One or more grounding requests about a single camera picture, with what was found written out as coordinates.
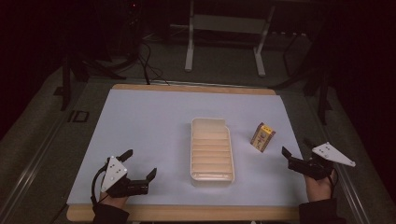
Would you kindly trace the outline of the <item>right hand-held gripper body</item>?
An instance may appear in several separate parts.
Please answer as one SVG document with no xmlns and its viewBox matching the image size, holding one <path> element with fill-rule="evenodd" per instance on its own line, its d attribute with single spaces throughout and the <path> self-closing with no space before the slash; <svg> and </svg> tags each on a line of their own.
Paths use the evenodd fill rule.
<svg viewBox="0 0 396 224">
<path fill-rule="evenodd" d="M 356 166 L 356 162 L 352 161 L 337 148 L 330 143 L 324 143 L 312 148 L 311 157 L 307 161 L 292 156 L 292 159 L 288 161 L 288 168 L 299 174 L 320 180 L 332 174 L 335 162 L 351 167 Z"/>
</svg>

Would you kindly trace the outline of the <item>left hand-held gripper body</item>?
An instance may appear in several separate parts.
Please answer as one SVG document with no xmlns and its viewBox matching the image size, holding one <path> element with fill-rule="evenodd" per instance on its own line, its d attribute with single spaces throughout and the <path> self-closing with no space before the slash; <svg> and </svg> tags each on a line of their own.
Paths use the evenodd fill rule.
<svg viewBox="0 0 396 224">
<path fill-rule="evenodd" d="M 106 174 L 101 185 L 101 191 L 112 198 L 146 195 L 149 193 L 149 180 L 130 180 L 128 170 L 116 157 L 110 157 Z"/>
</svg>

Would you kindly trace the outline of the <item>person's left hand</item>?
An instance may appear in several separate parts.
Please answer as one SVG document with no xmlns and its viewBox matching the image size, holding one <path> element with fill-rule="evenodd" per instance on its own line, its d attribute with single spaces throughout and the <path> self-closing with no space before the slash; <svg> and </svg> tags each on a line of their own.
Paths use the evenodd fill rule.
<svg viewBox="0 0 396 224">
<path fill-rule="evenodd" d="M 123 206 L 126 204 L 127 200 L 127 197 L 113 198 L 109 196 L 106 192 L 101 192 L 99 203 L 122 209 Z"/>
</svg>

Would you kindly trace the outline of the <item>person's right hand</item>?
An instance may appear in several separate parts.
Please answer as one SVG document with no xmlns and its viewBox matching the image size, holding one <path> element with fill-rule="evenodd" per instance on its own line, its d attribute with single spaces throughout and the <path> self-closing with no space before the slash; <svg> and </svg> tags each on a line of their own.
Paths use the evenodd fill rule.
<svg viewBox="0 0 396 224">
<path fill-rule="evenodd" d="M 329 200 L 333 192 L 333 179 L 335 171 L 328 177 L 316 180 L 310 176 L 304 176 L 306 195 L 309 202 Z"/>
</svg>

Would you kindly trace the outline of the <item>small yellow patterned box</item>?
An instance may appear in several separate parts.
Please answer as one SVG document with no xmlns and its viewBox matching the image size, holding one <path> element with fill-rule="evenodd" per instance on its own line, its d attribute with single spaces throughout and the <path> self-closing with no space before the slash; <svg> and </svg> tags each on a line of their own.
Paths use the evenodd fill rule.
<svg viewBox="0 0 396 224">
<path fill-rule="evenodd" d="M 250 144 L 260 152 L 264 152 L 275 134 L 276 132 L 270 126 L 262 122 L 253 134 Z"/>
</svg>

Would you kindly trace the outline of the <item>pale blue table mat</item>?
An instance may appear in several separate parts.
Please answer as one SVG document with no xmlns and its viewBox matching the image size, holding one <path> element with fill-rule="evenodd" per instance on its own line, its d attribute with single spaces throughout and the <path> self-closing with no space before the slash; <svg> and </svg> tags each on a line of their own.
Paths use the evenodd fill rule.
<svg viewBox="0 0 396 224">
<path fill-rule="evenodd" d="M 191 122 L 224 119 L 231 133 L 235 179 L 226 187 L 195 187 L 190 175 Z M 250 140 L 264 123 L 276 134 L 264 152 Z M 270 205 L 305 202 L 301 175 L 289 170 L 281 154 L 286 147 L 299 156 L 290 120 L 280 97 L 226 93 L 112 90 L 68 198 L 69 204 L 89 203 L 92 179 L 110 156 L 128 149 L 128 176 L 157 174 L 148 194 L 131 204 Z"/>
</svg>

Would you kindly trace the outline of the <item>black tripod stand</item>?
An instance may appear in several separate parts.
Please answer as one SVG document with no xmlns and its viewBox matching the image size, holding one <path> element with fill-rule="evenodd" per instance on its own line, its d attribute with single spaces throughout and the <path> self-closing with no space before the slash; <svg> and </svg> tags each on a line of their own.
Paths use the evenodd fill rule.
<svg viewBox="0 0 396 224">
<path fill-rule="evenodd" d="M 314 96 L 316 93 L 318 93 L 317 115 L 321 124 L 326 125 L 326 111 L 332 109 L 327 100 L 330 73 L 329 69 L 326 67 L 312 67 L 310 65 L 308 57 L 318 40 L 318 36 L 308 34 L 305 34 L 305 36 L 309 39 L 311 45 L 307 50 L 303 61 L 290 74 L 289 79 L 280 82 L 279 84 L 270 86 L 270 89 L 283 90 L 296 82 L 305 80 L 305 84 L 303 86 L 303 93 L 305 96 Z"/>
<path fill-rule="evenodd" d="M 63 58 L 62 65 L 62 85 L 57 87 L 54 94 L 62 97 L 61 110 L 65 111 L 71 102 L 71 77 L 75 76 L 77 81 L 87 82 L 90 75 L 87 66 L 98 70 L 105 77 L 112 79 L 123 79 L 122 76 L 116 75 L 109 68 L 101 65 L 96 60 L 90 58 L 82 52 L 69 53 Z"/>
</svg>

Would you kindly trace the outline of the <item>white ribbed plastic tray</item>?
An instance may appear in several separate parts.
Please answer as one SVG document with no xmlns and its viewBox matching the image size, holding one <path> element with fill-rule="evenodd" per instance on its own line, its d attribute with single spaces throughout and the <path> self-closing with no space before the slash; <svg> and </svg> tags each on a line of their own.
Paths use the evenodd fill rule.
<svg viewBox="0 0 396 224">
<path fill-rule="evenodd" d="M 195 187 L 226 187 L 234 181 L 233 148 L 224 119 L 191 122 L 191 182 Z"/>
</svg>

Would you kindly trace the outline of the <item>dark equipment with red light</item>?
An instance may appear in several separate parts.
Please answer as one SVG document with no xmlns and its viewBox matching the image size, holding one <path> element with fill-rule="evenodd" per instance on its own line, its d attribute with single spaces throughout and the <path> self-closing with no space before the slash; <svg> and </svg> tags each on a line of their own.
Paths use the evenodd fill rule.
<svg viewBox="0 0 396 224">
<path fill-rule="evenodd" d="M 127 28 L 127 60 L 135 61 L 142 41 L 143 0 L 122 0 Z"/>
</svg>

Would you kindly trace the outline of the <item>metal floor rail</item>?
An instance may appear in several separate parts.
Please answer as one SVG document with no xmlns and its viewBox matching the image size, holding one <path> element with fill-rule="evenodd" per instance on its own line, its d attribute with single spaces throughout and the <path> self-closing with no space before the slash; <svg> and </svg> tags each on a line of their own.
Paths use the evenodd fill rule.
<svg viewBox="0 0 396 224">
<path fill-rule="evenodd" d="M 67 197 L 80 153 L 66 119 L 47 122 L 34 134 L 13 138 L 0 160 L 0 224 L 71 224 Z"/>
<path fill-rule="evenodd" d="M 346 196 L 346 200 L 349 204 L 355 221 L 357 224 L 371 224 L 371 221 L 368 218 L 365 209 L 363 208 L 360 196 L 356 191 L 354 184 L 352 183 L 351 177 L 348 174 L 347 168 L 344 165 L 338 163 L 336 163 L 334 167 L 338 172 L 343 192 Z"/>
</svg>

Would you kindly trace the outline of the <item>white metal stand frame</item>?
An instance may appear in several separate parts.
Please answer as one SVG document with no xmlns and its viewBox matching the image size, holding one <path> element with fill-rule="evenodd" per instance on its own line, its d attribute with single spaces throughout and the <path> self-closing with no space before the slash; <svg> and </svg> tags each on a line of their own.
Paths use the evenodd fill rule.
<svg viewBox="0 0 396 224">
<path fill-rule="evenodd" d="M 196 0 L 189 0 L 189 24 L 187 26 L 189 37 L 184 70 L 191 72 L 193 67 L 194 56 L 194 31 L 216 31 L 228 33 L 253 34 L 261 37 L 260 42 L 253 48 L 253 56 L 259 77 L 265 77 L 266 72 L 262 58 L 264 42 L 269 34 L 269 28 L 272 18 L 275 14 L 276 6 L 271 4 L 266 10 L 264 19 L 238 18 L 218 15 L 196 14 Z"/>
</svg>

